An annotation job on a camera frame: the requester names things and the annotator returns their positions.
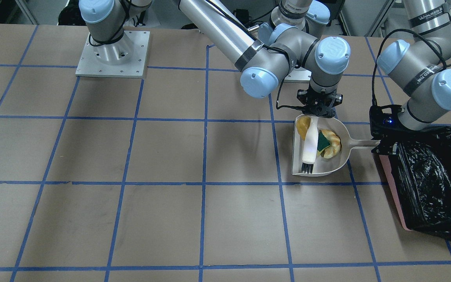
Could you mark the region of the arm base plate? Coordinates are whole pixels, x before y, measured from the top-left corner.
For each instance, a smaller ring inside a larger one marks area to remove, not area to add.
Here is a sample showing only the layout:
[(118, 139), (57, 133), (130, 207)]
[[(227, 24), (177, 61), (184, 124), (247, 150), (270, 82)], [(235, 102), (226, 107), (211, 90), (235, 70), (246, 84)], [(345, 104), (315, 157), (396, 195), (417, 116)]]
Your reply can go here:
[(144, 78), (149, 31), (124, 31), (124, 36), (109, 45), (93, 46), (87, 39), (76, 75), (82, 77)]
[(308, 83), (311, 80), (312, 72), (302, 67), (294, 68), (285, 78), (288, 83)]

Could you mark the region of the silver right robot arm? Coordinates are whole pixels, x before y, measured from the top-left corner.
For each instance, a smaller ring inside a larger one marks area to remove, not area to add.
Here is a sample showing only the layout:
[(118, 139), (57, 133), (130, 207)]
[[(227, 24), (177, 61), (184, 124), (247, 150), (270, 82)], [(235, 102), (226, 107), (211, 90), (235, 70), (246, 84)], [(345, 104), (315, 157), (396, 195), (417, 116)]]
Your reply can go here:
[[(124, 24), (146, 11), (150, 0), (81, 0), (79, 9), (89, 30), (78, 76), (142, 77), (149, 35), (126, 31)], [(178, 0), (180, 11), (208, 36), (241, 72), (240, 84), (253, 98), (280, 89), (296, 67), (308, 70), (308, 89), (293, 106), (303, 114), (333, 118), (342, 103), (337, 85), (348, 66), (349, 43), (321, 38), (330, 12), (315, 0), (282, 0), (256, 34), (219, 0)]]

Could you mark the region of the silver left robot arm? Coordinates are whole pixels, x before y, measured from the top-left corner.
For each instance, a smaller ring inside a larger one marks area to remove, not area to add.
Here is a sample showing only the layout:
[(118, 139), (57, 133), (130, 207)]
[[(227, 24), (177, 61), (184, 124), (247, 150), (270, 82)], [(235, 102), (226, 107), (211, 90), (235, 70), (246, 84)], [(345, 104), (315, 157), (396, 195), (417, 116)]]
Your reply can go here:
[[(258, 38), (269, 47), (274, 47), (279, 38), (286, 39), (288, 35), (295, 32), (295, 16), (304, 15), (305, 20), (318, 24), (324, 18), (320, 18), (317, 9), (309, 4), (304, 4), (302, 11), (292, 13), (291, 4), (282, 2), (273, 11), (273, 17), (282, 16), (283, 21), (274, 23), (262, 23), (258, 31)], [(404, 140), (419, 140), (420, 137), (431, 130), (428, 125), (438, 120), (441, 116), (451, 111), (451, 64), (446, 61), (451, 58), (451, 0), (405, 0), (405, 8), (409, 17), (410, 30), (397, 29), (391, 31), (387, 36), (397, 32), (413, 34), (415, 43), (410, 44), (404, 40), (397, 40), (386, 49), (377, 54), (373, 75), (378, 67), (387, 74), (399, 87), (402, 88), (410, 99), (406, 104), (400, 106), (390, 104), (380, 107), (375, 96), (374, 78), (372, 78), (372, 105), (369, 109), (371, 134), (375, 139), (383, 142), (396, 142)], [(307, 68), (306, 59), (312, 51), (316, 51), (316, 64), (321, 71), (328, 74), (340, 75), (343, 70), (337, 61), (328, 61), (330, 57), (318, 57), (324, 55), (323, 43), (331, 43), (331, 39), (340, 40), (342, 38), (326, 38), (324, 40), (310, 41), (311, 46), (306, 50), (304, 59), (296, 59), (296, 63)], [(304, 114), (299, 119), (308, 120), (308, 129), (303, 123), (301, 138), (311, 150), (315, 150), (315, 143), (318, 137), (314, 137), (318, 124), (318, 117), (332, 118), (335, 115), (334, 107), (341, 102), (337, 98), (335, 89), (323, 87), (317, 83), (310, 84), (307, 91), (298, 93), (298, 98), (303, 107), (290, 105), (278, 105), (279, 108), (292, 108), (300, 110)]]

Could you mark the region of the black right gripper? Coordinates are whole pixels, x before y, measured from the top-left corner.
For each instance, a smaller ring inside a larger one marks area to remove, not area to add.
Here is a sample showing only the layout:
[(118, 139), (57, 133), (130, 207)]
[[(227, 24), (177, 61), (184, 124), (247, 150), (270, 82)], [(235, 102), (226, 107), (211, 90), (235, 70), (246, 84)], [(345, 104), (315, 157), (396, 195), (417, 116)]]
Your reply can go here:
[(302, 107), (299, 107), (303, 114), (333, 118), (336, 116), (335, 107), (343, 102), (343, 95), (337, 93), (336, 90), (330, 93), (324, 91), (318, 93), (312, 88), (308, 88), (307, 90), (299, 89), (297, 99), (303, 104)]

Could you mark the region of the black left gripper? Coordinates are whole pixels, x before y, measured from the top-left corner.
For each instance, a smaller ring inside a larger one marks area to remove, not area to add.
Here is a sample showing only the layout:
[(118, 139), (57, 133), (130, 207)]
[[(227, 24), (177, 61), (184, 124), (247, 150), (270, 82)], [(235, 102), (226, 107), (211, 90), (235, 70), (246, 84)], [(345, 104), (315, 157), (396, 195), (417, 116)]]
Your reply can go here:
[(371, 150), (373, 154), (386, 156), (398, 154), (399, 135), (374, 136), (372, 140), (379, 141), (378, 145)]

